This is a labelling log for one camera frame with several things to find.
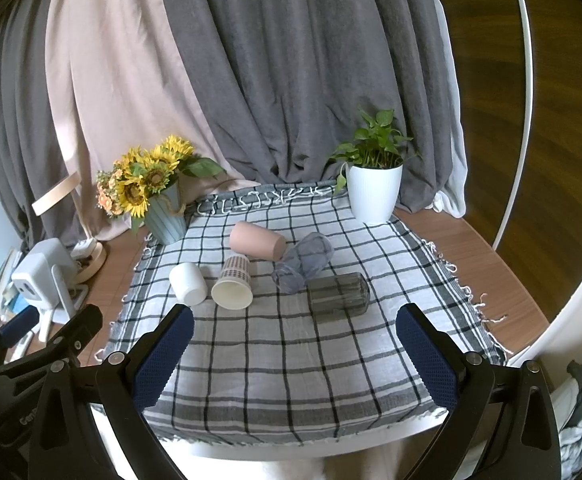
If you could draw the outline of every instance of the paper cup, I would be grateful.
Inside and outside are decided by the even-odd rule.
[[[208,295],[206,282],[196,264],[186,262],[173,267],[168,280],[178,301],[186,306],[200,304]]]
[[[229,310],[247,308],[253,302],[246,256],[234,254],[228,257],[211,289],[211,297],[219,306]]]
[[[277,262],[286,249],[286,239],[274,231],[241,221],[231,231],[229,246],[236,253]]]

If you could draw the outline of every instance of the books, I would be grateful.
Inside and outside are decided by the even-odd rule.
[[[2,266],[0,267],[0,316],[9,317],[5,306],[13,300],[14,296],[18,293],[11,281],[11,275],[20,263],[22,256],[22,251],[11,248],[8,251],[4,263],[2,263]]]

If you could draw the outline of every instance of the checkered paper cup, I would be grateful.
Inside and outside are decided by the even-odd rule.
[[[228,257],[211,289],[211,297],[219,306],[229,310],[247,308],[253,302],[246,256],[234,254]]]

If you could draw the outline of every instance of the clear glass cup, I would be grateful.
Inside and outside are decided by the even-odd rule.
[[[307,280],[314,278],[333,257],[333,246],[320,233],[310,233],[289,248],[273,270],[277,288],[287,294],[295,294],[306,287]]]

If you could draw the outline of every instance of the potted plant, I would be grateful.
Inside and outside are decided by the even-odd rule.
[[[158,242],[172,244],[186,234],[182,175],[203,178],[223,171],[196,155],[188,140],[171,135],[152,150],[131,148],[111,171],[98,171],[98,206],[111,218],[129,214],[134,232],[144,222]]]
[[[380,110],[375,117],[360,113],[367,127],[354,131],[354,140],[340,144],[332,156],[346,169],[346,177],[340,170],[336,192],[347,186],[353,215],[366,224],[381,224],[395,208],[405,143],[412,137],[392,127],[393,110]]]

